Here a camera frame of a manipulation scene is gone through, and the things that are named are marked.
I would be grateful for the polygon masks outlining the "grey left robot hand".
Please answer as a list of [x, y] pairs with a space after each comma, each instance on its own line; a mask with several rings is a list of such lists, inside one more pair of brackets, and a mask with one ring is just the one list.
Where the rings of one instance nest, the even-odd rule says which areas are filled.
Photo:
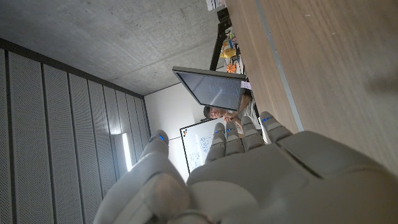
[[260, 115], [218, 123], [205, 163], [183, 180], [158, 130], [109, 190], [95, 223], [396, 223], [397, 176], [345, 144]]

